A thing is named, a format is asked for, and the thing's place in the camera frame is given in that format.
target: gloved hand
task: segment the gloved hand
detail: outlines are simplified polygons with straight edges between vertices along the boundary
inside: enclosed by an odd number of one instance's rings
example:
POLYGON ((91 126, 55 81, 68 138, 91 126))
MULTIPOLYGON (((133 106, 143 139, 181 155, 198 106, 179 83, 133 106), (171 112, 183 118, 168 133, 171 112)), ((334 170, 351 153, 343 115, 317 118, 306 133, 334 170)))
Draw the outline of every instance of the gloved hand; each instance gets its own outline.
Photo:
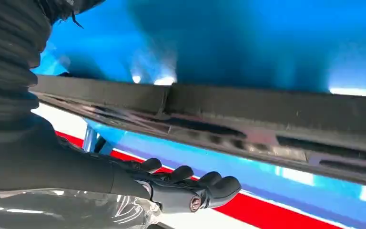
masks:
POLYGON ((214 208, 228 203, 240 190, 234 177, 222 178, 218 172, 209 172, 199 180, 191 179, 193 170, 180 166, 171 173, 156 172, 161 162, 151 158, 143 163, 122 161, 114 157, 94 154, 116 163, 150 193, 163 213, 196 212, 201 208, 214 208))

